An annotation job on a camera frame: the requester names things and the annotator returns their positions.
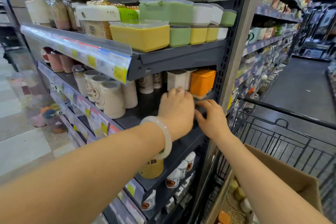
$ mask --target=cardboard box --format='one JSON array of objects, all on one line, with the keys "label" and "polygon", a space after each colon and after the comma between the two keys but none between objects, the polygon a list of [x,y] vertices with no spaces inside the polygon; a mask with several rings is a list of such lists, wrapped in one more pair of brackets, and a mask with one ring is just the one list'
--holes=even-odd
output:
[{"label": "cardboard box", "polygon": [[[273,171],[281,180],[283,180],[288,186],[296,191],[301,197],[303,197],[308,203],[315,207],[319,212],[322,212],[319,181],[317,178],[310,176],[290,165],[250,146],[245,144],[245,147],[256,156],[265,166]],[[215,202],[212,205],[210,212],[206,218],[205,224],[217,223],[217,216],[220,210],[227,211],[229,204],[239,209],[238,202],[234,202],[231,194],[228,194],[231,181],[234,178],[233,171],[231,170],[224,184],[220,188]],[[238,213],[234,213],[236,218],[241,218]]]}]

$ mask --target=white jade bangle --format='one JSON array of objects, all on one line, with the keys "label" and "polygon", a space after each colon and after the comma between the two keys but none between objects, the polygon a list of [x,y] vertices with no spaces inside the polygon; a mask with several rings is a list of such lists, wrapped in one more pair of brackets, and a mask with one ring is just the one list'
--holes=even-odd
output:
[{"label": "white jade bangle", "polygon": [[156,125],[158,125],[158,127],[161,128],[163,135],[165,136],[165,141],[166,141],[165,148],[159,154],[155,155],[154,159],[166,158],[170,154],[171,147],[172,147],[171,136],[170,136],[167,126],[162,121],[160,121],[156,116],[147,116],[143,118],[140,124],[145,123],[145,122],[153,122]]}]

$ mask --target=person's right arm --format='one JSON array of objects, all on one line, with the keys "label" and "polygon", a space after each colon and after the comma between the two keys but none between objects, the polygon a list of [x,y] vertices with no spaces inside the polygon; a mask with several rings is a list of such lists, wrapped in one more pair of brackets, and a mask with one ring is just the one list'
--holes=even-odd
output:
[{"label": "person's right arm", "polygon": [[260,223],[331,223],[244,147],[220,105],[213,100],[197,104],[207,110],[206,119],[195,110],[200,128],[229,161]]}]

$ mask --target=person's left hand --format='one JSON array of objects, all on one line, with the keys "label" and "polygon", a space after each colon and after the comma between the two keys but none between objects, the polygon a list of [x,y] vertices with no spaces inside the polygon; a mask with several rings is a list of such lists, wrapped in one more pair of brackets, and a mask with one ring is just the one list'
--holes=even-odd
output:
[{"label": "person's left hand", "polygon": [[172,141],[190,132],[195,114],[194,98],[183,87],[172,88],[161,98],[158,118],[168,127]]}]

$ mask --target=shopping cart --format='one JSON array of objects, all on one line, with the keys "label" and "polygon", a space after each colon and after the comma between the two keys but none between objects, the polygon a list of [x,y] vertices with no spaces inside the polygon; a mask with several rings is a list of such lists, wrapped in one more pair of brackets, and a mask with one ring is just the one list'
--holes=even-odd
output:
[{"label": "shopping cart", "polygon": [[[336,124],[254,99],[241,96],[237,98],[240,100],[240,105],[229,118],[229,124],[232,125],[231,132],[244,144],[249,144],[316,177],[320,182],[324,215],[331,222],[336,223],[336,145],[334,143]],[[275,121],[260,118],[256,115],[258,113],[270,119],[275,117]],[[332,137],[321,140],[296,131],[290,126],[293,119],[299,119],[300,127],[302,123],[308,122],[309,129],[317,130],[320,135],[326,135],[326,130],[330,129],[327,134],[332,134]],[[196,202],[196,210],[192,213],[189,223],[203,223],[229,171],[229,162],[218,151],[202,188],[203,197]]]}]

